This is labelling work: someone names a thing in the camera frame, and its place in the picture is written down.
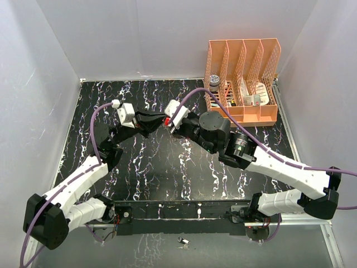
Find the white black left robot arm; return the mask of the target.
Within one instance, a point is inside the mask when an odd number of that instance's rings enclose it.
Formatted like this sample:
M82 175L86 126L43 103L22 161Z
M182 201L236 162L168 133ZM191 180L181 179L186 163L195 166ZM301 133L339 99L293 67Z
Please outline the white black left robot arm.
M29 197L23 231L25 239L34 238L49 250L59 247L74 229L92 220L108 223L114 219L114 202L96 194L88 201L78 203L84 193L97 181L108 175L119 163L123 154L120 143L140 134L148 137L159 128L165 113L126 112L118 108L119 123L110 126L90 122L90 138L93 149L84 162L58 186L43 195Z

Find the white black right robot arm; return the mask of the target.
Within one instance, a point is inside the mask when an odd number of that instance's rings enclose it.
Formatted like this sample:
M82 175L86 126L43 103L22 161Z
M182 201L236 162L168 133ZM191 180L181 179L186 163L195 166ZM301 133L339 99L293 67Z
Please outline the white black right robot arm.
M248 222L261 222L281 213L333 218L339 201L339 174L297 168L297 162L289 165L284 156L275 159L247 135L233 132L230 121L216 111L200 116L189 112L177 124L168 118L164 124L171 127L173 136L189 138L207 152L218 154L219 161L227 166L260 173L292 187L274 194L255 193L247 207L231 210L233 217Z

